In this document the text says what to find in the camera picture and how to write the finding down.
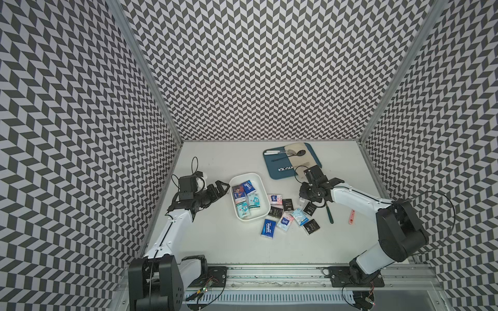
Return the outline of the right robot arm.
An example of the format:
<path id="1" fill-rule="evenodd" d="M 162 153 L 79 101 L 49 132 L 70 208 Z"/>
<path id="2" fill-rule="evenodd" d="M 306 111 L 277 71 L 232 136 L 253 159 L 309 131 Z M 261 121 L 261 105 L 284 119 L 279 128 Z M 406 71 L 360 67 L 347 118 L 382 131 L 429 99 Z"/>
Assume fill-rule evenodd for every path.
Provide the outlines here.
<path id="1" fill-rule="evenodd" d="M 303 182 L 299 196 L 311 203 L 338 203 L 375 221 L 378 242 L 350 261 L 346 283 L 351 285 L 369 285 L 383 268 L 403 262 L 429 242 L 422 221 L 408 201 L 384 200 L 338 178 Z"/>

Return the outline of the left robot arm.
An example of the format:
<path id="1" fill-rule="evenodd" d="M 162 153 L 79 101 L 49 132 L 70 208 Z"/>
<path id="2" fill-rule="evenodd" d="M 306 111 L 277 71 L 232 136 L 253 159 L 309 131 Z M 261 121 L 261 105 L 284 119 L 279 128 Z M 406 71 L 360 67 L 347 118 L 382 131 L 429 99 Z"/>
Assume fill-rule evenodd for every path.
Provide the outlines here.
<path id="1" fill-rule="evenodd" d="M 201 298 L 211 288 L 225 289 L 227 268 L 209 267 L 204 255 L 178 260 L 184 235 L 198 212 L 225 196 L 229 184 L 207 185 L 203 177 L 184 176 L 166 213 L 166 223 L 156 242 L 128 267 L 128 296 L 131 310 L 180 310 L 183 303 L 203 310 Z"/>

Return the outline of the teal cartoon tissue pack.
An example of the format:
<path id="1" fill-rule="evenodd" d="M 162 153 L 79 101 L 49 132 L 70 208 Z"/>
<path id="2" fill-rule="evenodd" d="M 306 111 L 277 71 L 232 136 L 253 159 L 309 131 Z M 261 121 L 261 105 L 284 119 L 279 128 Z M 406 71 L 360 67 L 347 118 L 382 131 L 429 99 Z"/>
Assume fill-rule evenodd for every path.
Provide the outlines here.
<path id="1" fill-rule="evenodd" d="M 258 193 L 247 195 L 247 200 L 249 209 L 257 209 L 261 207 Z"/>

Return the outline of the dark blue Tempo pack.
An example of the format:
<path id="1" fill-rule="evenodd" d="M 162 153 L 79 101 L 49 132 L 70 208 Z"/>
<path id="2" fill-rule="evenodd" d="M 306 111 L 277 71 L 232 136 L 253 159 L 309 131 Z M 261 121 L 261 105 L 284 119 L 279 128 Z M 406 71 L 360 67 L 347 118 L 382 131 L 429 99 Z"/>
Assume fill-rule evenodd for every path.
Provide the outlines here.
<path id="1" fill-rule="evenodd" d="M 244 190 L 244 192 L 245 192 L 246 195 L 256 193 L 256 189 L 252 185 L 252 182 L 250 180 L 242 182 L 241 186 L 243 187 L 243 190 Z"/>

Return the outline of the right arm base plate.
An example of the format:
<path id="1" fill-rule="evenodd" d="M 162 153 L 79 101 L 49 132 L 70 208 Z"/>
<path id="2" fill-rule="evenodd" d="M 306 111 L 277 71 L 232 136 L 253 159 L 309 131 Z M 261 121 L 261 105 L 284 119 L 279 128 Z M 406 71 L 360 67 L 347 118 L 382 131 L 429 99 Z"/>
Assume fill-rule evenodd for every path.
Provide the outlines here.
<path id="1" fill-rule="evenodd" d="M 342 288 L 343 286 L 356 288 L 385 287 L 385 282 L 379 270 L 372 274 L 365 274 L 361 269 L 355 267 L 330 266 L 326 268 L 326 271 L 334 288 Z"/>

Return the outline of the purple tissue pack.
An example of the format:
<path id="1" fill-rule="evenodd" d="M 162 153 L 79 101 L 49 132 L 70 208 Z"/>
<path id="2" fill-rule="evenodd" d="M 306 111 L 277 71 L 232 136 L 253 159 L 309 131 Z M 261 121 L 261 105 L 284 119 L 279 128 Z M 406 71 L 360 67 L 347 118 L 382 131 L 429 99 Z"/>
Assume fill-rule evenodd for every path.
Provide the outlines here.
<path id="1" fill-rule="evenodd" d="M 232 193 L 235 200 L 246 198 L 245 189 L 242 185 L 234 185 L 232 187 Z"/>

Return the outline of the mint green tissue pack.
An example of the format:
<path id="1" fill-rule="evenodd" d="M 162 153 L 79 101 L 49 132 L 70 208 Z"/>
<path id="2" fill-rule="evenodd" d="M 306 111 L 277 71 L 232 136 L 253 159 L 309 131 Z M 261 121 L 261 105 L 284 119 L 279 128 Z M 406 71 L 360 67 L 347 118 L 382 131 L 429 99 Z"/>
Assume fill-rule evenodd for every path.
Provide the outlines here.
<path id="1" fill-rule="evenodd" d="M 248 218 L 250 214 L 250 209 L 247 202 L 241 202 L 236 205 L 237 215 L 240 219 Z"/>

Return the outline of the white storage box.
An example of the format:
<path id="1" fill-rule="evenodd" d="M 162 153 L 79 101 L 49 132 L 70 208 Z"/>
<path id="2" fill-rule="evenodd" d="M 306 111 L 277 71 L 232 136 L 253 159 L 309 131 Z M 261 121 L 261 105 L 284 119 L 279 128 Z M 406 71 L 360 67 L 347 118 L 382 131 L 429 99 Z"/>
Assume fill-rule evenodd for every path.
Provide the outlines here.
<path id="1" fill-rule="evenodd" d="M 236 217 L 242 222 L 265 218 L 271 209 L 261 177 L 250 172 L 233 177 L 230 193 Z"/>

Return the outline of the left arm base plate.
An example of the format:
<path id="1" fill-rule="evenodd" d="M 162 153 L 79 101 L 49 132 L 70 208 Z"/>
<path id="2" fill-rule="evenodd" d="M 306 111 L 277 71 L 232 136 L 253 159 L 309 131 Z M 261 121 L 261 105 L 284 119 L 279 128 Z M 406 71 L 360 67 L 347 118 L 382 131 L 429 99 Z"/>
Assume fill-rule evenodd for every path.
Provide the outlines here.
<path id="1" fill-rule="evenodd" d="M 190 283 L 184 286 L 187 288 L 200 289 L 207 285 L 208 281 L 211 279 L 212 284 L 209 288 L 223 288 L 226 285 L 226 278 L 228 277 L 228 267 L 227 266 L 208 266 L 207 272 L 202 272 L 199 277 L 193 279 Z"/>

